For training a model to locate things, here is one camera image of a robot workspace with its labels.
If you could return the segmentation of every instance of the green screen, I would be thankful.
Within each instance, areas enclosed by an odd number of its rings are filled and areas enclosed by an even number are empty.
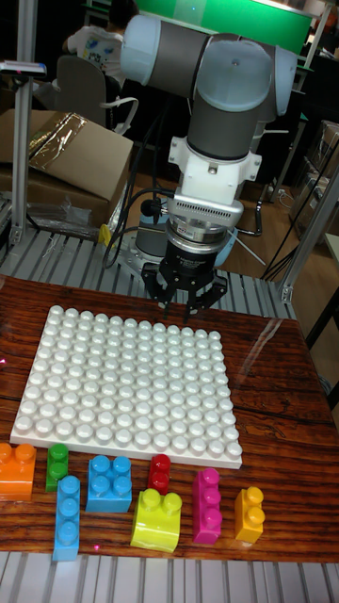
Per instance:
[[[252,0],[138,0],[140,10],[217,32],[278,44],[297,55],[311,17]]]

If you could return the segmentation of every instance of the black cable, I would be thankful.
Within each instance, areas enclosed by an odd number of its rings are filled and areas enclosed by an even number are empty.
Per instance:
[[[278,267],[276,267],[276,269],[275,269],[275,270],[273,270],[272,272],[270,272],[269,277],[267,276],[267,277],[265,278],[265,280],[273,280],[273,279],[275,279],[275,278],[276,278],[276,276],[278,276],[278,274],[280,274],[280,272],[281,272],[282,270],[284,270],[285,268],[287,268],[287,266],[288,266],[288,265],[290,264],[290,262],[292,261],[293,255],[294,255],[293,253],[292,253],[292,255],[287,255],[287,256],[286,256],[286,257],[283,259],[283,262],[282,262],[282,263],[281,263],[281,264],[280,264]]]
[[[325,165],[324,165],[323,169],[322,169],[322,170],[319,172],[319,175],[317,176],[317,178],[316,178],[316,180],[315,180],[315,183],[314,183],[314,185],[312,186],[312,188],[310,188],[310,192],[309,192],[309,193],[308,193],[308,195],[306,196],[306,199],[305,199],[304,203],[303,203],[303,204],[302,204],[302,206],[299,208],[299,211],[297,212],[296,216],[294,217],[293,221],[291,222],[291,225],[290,225],[290,227],[289,227],[289,229],[288,229],[288,231],[287,231],[286,235],[284,236],[284,238],[283,238],[283,240],[282,240],[282,243],[280,244],[280,246],[279,246],[278,250],[277,250],[277,251],[274,253],[274,255],[273,255],[273,257],[272,257],[271,261],[269,262],[268,266],[266,267],[265,271],[263,272],[262,276],[260,277],[261,279],[265,279],[265,278],[266,278],[266,276],[267,276],[267,274],[268,274],[268,273],[271,271],[271,269],[274,269],[274,268],[276,267],[276,265],[273,265],[274,260],[275,260],[275,259],[276,259],[276,257],[279,255],[280,251],[281,251],[281,250],[282,250],[282,248],[283,248],[283,245],[285,244],[286,240],[287,240],[287,239],[288,239],[288,237],[290,236],[290,233],[292,232],[292,230],[293,230],[293,228],[294,228],[294,225],[295,225],[295,223],[296,223],[297,219],[299,218],[300,213],[302,212],[302,210],[303,210],[303,208],[305,207],[305,205],[308,203],[308,201],[309,201],[309,199],[310,199],[311,195],[313,194],[313,192],[314,192],[314,190],[315,190],[315,188],[316,188],[316,186],[317,186],[317,184],[318,184],[318,182],[319,182],[320,178],[322,178],[323,173],[324,173],[325,169],[328,167],[328,165],[329,165],[329,163],[330,163],[330,161],[331,161],[331,158],[332,158],[333,154],[335,153],[335,151],[336,151],[336,149],[337,149],[338,144],[339,144],[339,139],[336,141],[336,143],[335,143],[334,147],[331,149],[331,153],[330,153],[330,155],[329,155],[329,157],[328,157],[328,159],[327,159],[327,161],[326,161],[326,163],[325,163]]]
[[[133,205],[134,201],[136,201],[138,197],[141,197],[141,195],[146,195],[149,192],[156,192],[158,195],[166,195],[167,197],[171,198],[174,197],[174,190],[168,190],[167,188],[143,188],[139,192],[136,192],[135,195],[133,195],[133,197],[131,198],[130,206]]]
[[[158,158],[158,153],[159,153],[160,137],[161,137],[161,134],[162,134],[162,130],[163,130],[163,127],[164,127],[164,122],[165,122],[165,119],[166,119],[167,114],[169,112],[171,103],[172,103],[172,97],[170,97],[169,103],[166,105],[166,107],[164,109],[164,112],[163,112],[163,115],[161,117],[160,124],[159,124],[159,127],[158,127],[158,131],[157,131],[157,134],[156,134],[155,148],[154,148],[154,154],[153,154],[153,173],[152,173],[153,188],[158,188],[158,187],[160,188],[160,185],[159,185],[159,183],[157,182],[157,179],[156,179],[157,158]],[[153,200],[154,201],[155,201],[155,198],[156,198],[156,195],[155,195],[155,192],[154,192],[153,193]]]
[[[33,220],[33,218],[30,217],[30,215],[28,214],[28,212],[26,212],[26,218],[28,219],[28,221],[32,224],[32,226],[34,226],[34,228],[40,232],[40,227],[38,226],[38,224],[35,222],[35,220]]]
[[[132,201],[132,192],[133,192],[133,188],[134,188],[134,185],[135,185],[135,182],[136,182],[138,162],[139,162],[139,160],[140,160],[140,158],[142,156],[142,153],[143,153],[143,151],[144,151],[144,149],[145,149],[145,147],[147,145],[147,142],[148,142],[148,140],[149,140],[149,138],[150,138],[150,136],[151,136],[151,134],[152,134],[155,126],[157,125],[158,121],[161,119],[162,114],[167,109],[167,106],[168,106],[169,103],[170,103],[170,99],[168,99],[168,101],[165,103],[165,106],[162,108],[162,110],[160,111],[160,113],[153,120],[153,123],[151,124],[150,128],[148,129],[148,131],[147,131],[147,133],[146,133],[146,135],[144,137],[144,140],[142,141],[141,147],[139,148],[139,150],[137,152],[137,156],[136,156],[136,158],[135,158],[135,160],[133,162],[133,166],[132,166],[132,169],[131,169],[130,177],[128,179],[127,187],[126,187],[126,190],[125,190],[125,193],[124,193],[124,196],[123,196],[123,201],[122,201],[122,206],[121,206],[121,212],[120,212],[120,215],[119,215],[119,218],[118,218],[118,223],[117,223],[117,226],[116,226],[116,228],[115,228],[115,230],[114,230],[114,232],[113,232],[113,234],[112,234],[112,236],[110,238],[110,241],[109,241],[109,243],[108,243],[108,245],[106,247],[106,250],[105,250],[105,255],[104,255],[104,258],[103,258],[103,267],[104,267],[104,269],[111,268],[114,265],[114,263],[115,263],[115,261],[116,261],[116,259],[118,257],[118,254],[119,254],[119,251],[120,251],[120,248],[121,248],[121,241],[122,241],[121,237],[120,237],[119,245],[118,245],[118,248],[117,248],[117,251],[116,251],[116,253],[114,255],[113,260],[111,262],[109,262],[109,264],[107,263],[107,259],[108,259],[110,250],[111,250],[111,248],[112,248],[115,240],[117,240],[115,238],[115,236],[118,234],[118,232],[120,231],[121,227],[122,227],[122,230],[125,229],[126,223],[127,223],[127,219],[128,219],[129,210],[130,210],[130,208],[131,208],[131,206],[132,206],[132,204],[133,204],[133,202],[135,200],[134,199]]]
[[[281,271],[281,266],[285,265],[285,262],[287,261],[287,263],[289,263],[292,259],[292,257],[294,256],[296,249],[298,248],[298,245],[290,252],[288,253],[285,257],[283,257],[281,260],[279,260],[279,262],[277,262],[274,266],[272,266],[268,271],[267,274],[265,276],[265,280],[267,281],[268,279],[272,278],[272,273],[275,272],[277,269],[279,269],[279,272]]]

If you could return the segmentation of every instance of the robotic arm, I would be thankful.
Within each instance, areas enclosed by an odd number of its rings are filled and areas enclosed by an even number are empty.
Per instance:
[[[187,137],[173,138],[169,150],[182,175],[168,199],[166,254],[159,270],[145,264],[142,271],[165,310],[182,289],[193,314],[226,293],[214,265],[244,209],[236,191],[256,178],[261,156],[253,141],[285,113],[297,57],[279,46],[139,15],[126,29],[121,68],[144,86],[194,99]]]

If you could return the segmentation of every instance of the toy building block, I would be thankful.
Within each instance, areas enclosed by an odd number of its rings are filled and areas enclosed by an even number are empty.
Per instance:
[[[114,461],[102,455],[91,459],[86,511],[127,513],[131,501],[131,461],[124,456],[118,456]]]
[[[193,481],[193,542],[213,545],[221,534],[222,515],[216,469],[200,471]]]
[[[79,550],[80,480],[68,475],[57,483],[54,562],[72,562]]]
[[[0,444],[0,500],[30,500],[32,498],[37,450],[31,444],[12,448]]]
[[[157,490],[163,497],[169,491],[170,459],[166,454],[157,454],[152,457],[148,488]]]
[[[68,474],[68,448],[54,444],[47,452],[46,492],[56,492],[57,483]]]
[[[241,490],[235,499],[235,540],[252,545],[263,533],[265,513],[262,510],[264,495],[259,488],[251,486]]]
[[[140,492],[133,518],[131,546],[172,553],[179,540],[182,504],[177,494],[162,497],[153,488]]]

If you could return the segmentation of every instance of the blue block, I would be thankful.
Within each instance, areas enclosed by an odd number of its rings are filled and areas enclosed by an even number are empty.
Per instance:
[[[79,550],[80,480],[68,475],[57,483],[54,562],[72,562]]]
[[[102,455],[91,459],[86,511],[127,513],[131,501],[131,461],[124,456],[118,456],[114,461]]]

